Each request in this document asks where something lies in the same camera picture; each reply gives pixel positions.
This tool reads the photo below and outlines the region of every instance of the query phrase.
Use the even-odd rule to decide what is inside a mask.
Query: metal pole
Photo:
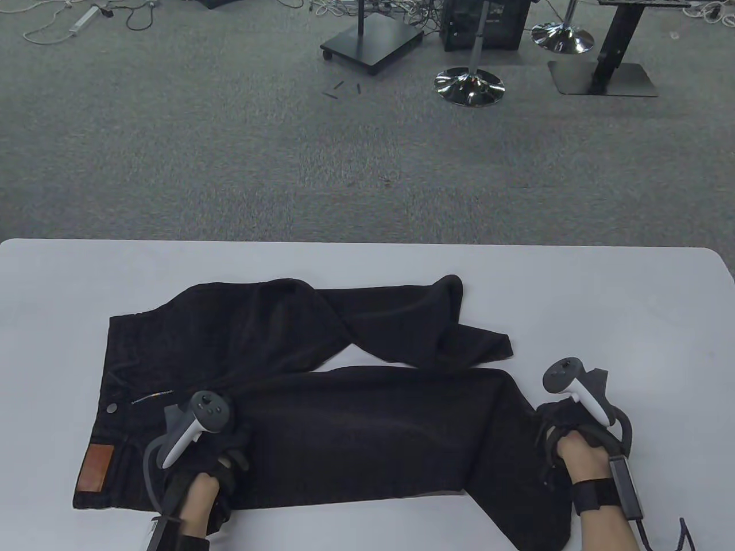
[[[365,33],[365,0],[357,2],[357,36]]]
[[[482,13],[480,14],[480,24],[477,27],[477,34],[475,35],[475,44],[472,47],[472,54],[470,55],[470,67],[467,72],[470,75],[477,73],[477,64],[480,63],[480,53],[482,52],[482,33],[485,30],[485,21],[487,21],[487,12],[490,10],[490,0],[485,0],[482,3]]]
[[[569,0],[567,5],[567,12],[564,14],[564,26],[572,24],[572,17],[574,16],[574,10],[577,9],[577,0]]]

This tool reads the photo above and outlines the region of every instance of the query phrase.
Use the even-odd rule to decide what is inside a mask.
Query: vr controller
[[[202,390],[189,400],[182,411],[178,406],[164,409],[166,438],[158,450],[156,465],[168,469],[176,463],[189,444],[197,442],[202,433],[218,433],[229,421],[227,402],[214,392]]]
[[[544,389],[551,394],[570,394],[603,427],[615,424],[615,410],[605,397],[607,371],[585,371],[579,358],[564,358],[544,373]]]

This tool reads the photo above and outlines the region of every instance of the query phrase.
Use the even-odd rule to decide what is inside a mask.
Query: carpet floor
[[[0,240],[703,246],[735,267],[735,29],[646,10],[626,61],[658,98],[563,96],[525,33],[483,53],[503,100],[463,109],[432,81],[468,52],[436,35],[374,77],[320,55],[354,19],[276,0],[164,0],[144,32],[118,12],[23,40],[57,5],[0,14]],[[580,58],[613,14],[579,5],[598,44]],[[554,18],[532,4],[526,26]]]

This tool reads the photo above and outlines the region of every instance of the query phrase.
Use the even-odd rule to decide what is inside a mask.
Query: brown leather patch
[[[107,469],[115,446],[108,444],[90,444],[85,454],[85,462],[76,480],[77,491],[102,491]]]

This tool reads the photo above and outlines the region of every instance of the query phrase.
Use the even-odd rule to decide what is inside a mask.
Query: black computer case
[[[483,49],[518,50],[531,0],[491,0]],[[482,0],[444,0],[439,34],[445,51],[472,48]]]

